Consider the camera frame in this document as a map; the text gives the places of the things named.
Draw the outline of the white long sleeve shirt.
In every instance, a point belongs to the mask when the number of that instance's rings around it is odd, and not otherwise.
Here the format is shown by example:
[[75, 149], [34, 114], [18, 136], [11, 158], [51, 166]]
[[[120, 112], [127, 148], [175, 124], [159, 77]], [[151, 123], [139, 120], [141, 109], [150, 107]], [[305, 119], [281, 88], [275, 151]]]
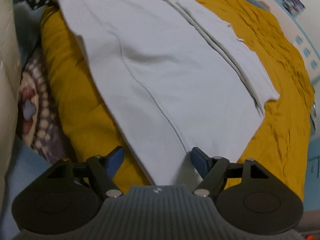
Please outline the white long sleeve shirt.
[[195, 0], [58, 0], [147, 178], [201, 177], [189, 154], [239, 160], [279, 93], [230, 23]]

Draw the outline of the mustard yellow quilt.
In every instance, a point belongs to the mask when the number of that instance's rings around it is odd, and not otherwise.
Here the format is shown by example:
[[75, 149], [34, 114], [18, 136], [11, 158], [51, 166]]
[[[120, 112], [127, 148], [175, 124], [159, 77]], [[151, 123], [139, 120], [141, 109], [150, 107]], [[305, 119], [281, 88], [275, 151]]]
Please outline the mustard yellow quilt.
[[[256, 52], [280, 94], [279, 100], [265, 105], [263, 123], [240, 160], [256, 159], [303, 197], [314, 90], [300, 53], [271, 13], [244, 0], [197, 1], [232, 25], [236, 35]], [[77, 159], [84, 161], [125, 146], [61, 12], [46, 7], [40, 28], [50, 88]]]

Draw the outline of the blue pillow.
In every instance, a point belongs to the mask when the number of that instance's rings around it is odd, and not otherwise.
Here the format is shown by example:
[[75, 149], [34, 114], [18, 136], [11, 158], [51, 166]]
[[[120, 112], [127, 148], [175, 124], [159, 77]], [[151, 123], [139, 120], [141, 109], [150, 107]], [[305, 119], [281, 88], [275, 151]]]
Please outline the blue pillow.
[[270, 7], [263, 1], [257, 1], [257, 0], [246, 0], [246, 1], [260, 9], [270, 11]]

